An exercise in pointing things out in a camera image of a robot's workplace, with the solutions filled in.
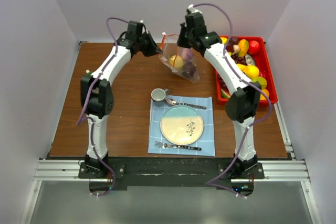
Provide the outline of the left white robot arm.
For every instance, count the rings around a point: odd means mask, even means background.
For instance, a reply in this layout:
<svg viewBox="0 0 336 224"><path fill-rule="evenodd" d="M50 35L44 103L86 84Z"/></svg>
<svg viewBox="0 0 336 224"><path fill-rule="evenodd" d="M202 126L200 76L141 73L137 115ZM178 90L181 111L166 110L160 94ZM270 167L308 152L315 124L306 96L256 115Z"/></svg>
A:
<svg viewBox="0 0 336 224"><path fill-rule="evenodd" d="M114 106L111 87L114 79L138 52L146 57L162 53L144 22L129 21L127 25L126 31L113 39L114 46L100 67L80 80L82 110L76 124L87 121L89 126L89 145L83 170L97 178L112 171L108 164L106 135L107 120Z"/></svg>

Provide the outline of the clear zip top bag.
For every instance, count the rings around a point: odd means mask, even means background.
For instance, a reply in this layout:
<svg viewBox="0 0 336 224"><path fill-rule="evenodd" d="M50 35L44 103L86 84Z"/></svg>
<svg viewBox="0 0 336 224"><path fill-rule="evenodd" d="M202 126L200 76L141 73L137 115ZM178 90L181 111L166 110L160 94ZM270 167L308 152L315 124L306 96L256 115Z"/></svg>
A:
<svg viewBox="0 0 336 224"><path fill-rule="evenodd" d="M159 48L161 63L167 66L171 72L191 83L199 81L199 72L196 65L195 53L191 48L184 48L177 45L177 34L162 33L162 40Z"/></svg>

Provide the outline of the dark red mango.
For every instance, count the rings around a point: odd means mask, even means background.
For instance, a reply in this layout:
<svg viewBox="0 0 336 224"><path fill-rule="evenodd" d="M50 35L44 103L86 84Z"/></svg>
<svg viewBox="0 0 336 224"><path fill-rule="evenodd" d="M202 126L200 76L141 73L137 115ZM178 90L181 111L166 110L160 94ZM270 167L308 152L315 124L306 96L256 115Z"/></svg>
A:
<svg viewBox="0 0 336 224"><path fill-rule="evenodd" d="M182 66L182 76L187 79L192 79L197 71L196 65L194 65L191 61L185 62Z"/></svg>

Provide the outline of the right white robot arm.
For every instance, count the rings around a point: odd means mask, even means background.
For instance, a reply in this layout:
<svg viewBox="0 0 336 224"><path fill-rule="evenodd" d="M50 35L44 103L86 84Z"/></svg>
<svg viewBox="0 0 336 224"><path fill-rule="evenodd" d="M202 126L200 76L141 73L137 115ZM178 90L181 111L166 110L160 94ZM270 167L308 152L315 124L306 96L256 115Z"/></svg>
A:
<svg viewBox="0 0 336 224"><path fill-rule="evenodd" d="M234 166L235 175L246 178L257 164L254 124L260 99L260 83L252 82L240 70L217 33L207 31L203 14L200 12L189 12L185 15L177 45L199 52L224 80L230 93L225 111L234 125L236 149L233 160L219 177Z"/></svg>

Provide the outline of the yellow lemon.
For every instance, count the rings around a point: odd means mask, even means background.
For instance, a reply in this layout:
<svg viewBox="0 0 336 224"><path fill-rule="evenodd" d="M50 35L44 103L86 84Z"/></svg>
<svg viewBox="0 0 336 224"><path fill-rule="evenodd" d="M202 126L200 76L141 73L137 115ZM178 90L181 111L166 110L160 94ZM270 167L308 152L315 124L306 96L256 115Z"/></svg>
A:
<svg viewBox="0 0 336 224"><path fill-rule="evenodd" d="M242 72L251 80L260 75L259 68L253 65L246 66Z"/></svg>

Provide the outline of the yellow bell pepper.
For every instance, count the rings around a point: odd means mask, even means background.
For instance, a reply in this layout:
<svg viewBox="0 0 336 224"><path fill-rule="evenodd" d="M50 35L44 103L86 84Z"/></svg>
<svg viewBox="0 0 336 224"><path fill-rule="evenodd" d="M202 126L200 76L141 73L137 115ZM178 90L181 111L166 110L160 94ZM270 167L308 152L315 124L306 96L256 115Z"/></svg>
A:
<svg viewBox="0 0 336 224"><path fill-rule="evenodd" d="M169 58L169 64L174 68L174 69L181 69L184 65L184 61L181 56L178 55L172 55Z"/></svg>

